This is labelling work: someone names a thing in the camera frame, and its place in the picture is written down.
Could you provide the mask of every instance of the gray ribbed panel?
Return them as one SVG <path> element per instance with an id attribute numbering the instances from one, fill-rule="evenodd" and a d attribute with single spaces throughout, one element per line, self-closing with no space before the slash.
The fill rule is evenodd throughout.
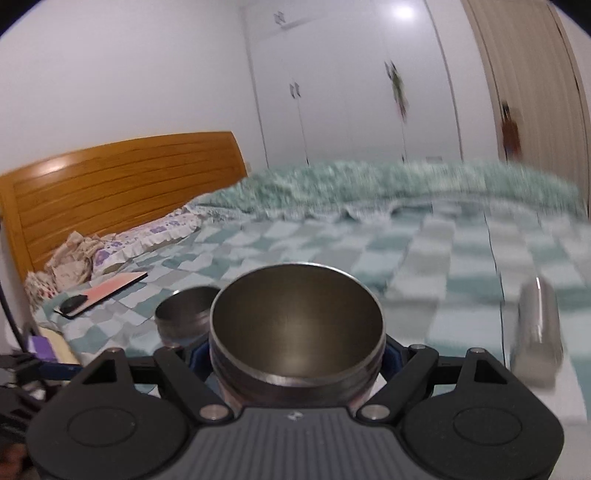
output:
<path id="1" fill-rule="evenodd" d="M 434 480 L 387 429 L 364 427 L 344 408 L 247 408 L 203 429 L 158 480 Z"/>

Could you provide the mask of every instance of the purple object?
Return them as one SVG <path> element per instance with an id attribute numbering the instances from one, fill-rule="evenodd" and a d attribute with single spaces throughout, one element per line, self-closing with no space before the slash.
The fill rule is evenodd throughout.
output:
<path id="1" fill-rule="evenodd" d="M 57 362 L 51 343 L 43 336 L 29 337 L 29 351 L 44 362 Z"/>

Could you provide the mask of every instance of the black mechanical device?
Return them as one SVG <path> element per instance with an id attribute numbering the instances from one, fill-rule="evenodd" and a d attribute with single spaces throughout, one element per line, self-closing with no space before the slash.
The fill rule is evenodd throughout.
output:
<path id="1" fill-rule="evenodd" d="M 391 338 L 387 384 L 352 416 L 332 408 L 244 408 L 234 415 L 205 381 L 203 338 L 186 349 L 88 367 L 0 357 L 1 434 L 26 442 L 54 480 L 548 479 L 564 435 L 556 417 L 491 354 L 444 357 Z M 17 385 L 71 380 L 46 402 Z M 157 384 L 161 398 L 136 384 Z M 432 396 L 438 384 L 453 391 Z"/>

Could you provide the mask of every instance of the white wardrobe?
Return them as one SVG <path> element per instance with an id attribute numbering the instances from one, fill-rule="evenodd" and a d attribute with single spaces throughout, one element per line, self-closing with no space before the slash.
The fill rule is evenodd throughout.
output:
<path id="1" fill-rule="evenodd" d="M 245 21 L 270 167 L 461 160 L 452 91 L 423 0 L 259 0 Z M 404 82 L 406 121 L 386 61 Z"/>

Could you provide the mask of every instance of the computer mouse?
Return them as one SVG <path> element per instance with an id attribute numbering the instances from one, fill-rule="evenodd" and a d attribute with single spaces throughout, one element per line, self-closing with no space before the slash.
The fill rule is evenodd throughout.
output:
<path id="1" fill-rule="evenodd" d="M 74 310 L 76 310 L 80 305 L 82 305 L 86 300 L 88 300 L 88 297 L 86 295 L 74 295 L 68 299 L 65 299 L 61 304 L 60 304 L 60 310 L 62 313 L 65 313 L 66 315 L 70 312 L 73 312 Z"/>

